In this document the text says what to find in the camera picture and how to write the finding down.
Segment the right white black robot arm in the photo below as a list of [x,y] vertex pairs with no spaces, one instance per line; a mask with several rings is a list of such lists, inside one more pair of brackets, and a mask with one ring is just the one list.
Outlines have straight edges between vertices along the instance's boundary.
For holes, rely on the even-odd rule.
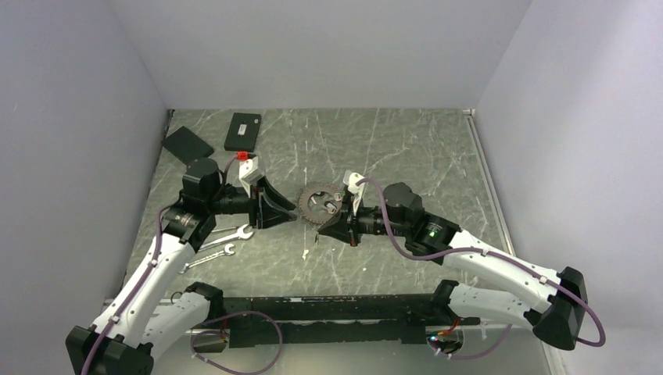
[[382,189],[380,204],[365,207],[360,189],[347,187],[340,207],[318,233],[351,246],[363,235],[385,235],[409,260],[465,270],[495,285],[481,289],[443,280],[431,300],[441,324],[487,318],[530,330],[555,348],[588,345],[579,332],[589,312],[583,274],[570,266],[554,270],[499,250],[459,225],[427,212],[420,195],[403,182]]

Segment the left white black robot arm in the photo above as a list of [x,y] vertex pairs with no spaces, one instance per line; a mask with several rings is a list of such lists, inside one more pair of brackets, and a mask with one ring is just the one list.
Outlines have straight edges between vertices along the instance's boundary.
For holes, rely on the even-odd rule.
[[173,305],[161,299],[174,278],[202,250],[219,215],[247,214],[249,225],[267,229],[296,218],[296,206],[260,172],[258,158],[240,162],[240,185],[225,180],[209,158],[190,162],[175,203],[156,216],[149,250],[109,306],[87,327],[76,326],[66,349],[77,374],[149,374],[156,360],[187,330],[210,332],[221,322],[238,324],[254,311],[232,308],[221,289],[189,285]]

